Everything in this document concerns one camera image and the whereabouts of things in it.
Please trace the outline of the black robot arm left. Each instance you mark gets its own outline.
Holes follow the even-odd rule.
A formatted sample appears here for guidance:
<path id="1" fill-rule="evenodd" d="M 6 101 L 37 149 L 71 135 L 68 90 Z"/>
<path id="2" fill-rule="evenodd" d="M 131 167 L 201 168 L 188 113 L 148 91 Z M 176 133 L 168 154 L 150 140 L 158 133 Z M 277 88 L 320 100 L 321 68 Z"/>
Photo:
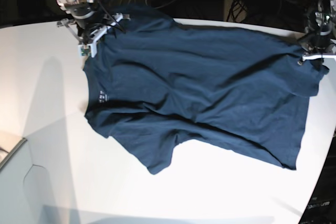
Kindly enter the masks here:
<path id="1" fill-rule="evenodd" d="M 335 54 L 335 0 L 306 1 L 306 34 L 298 42 L 307 54 Z"/>

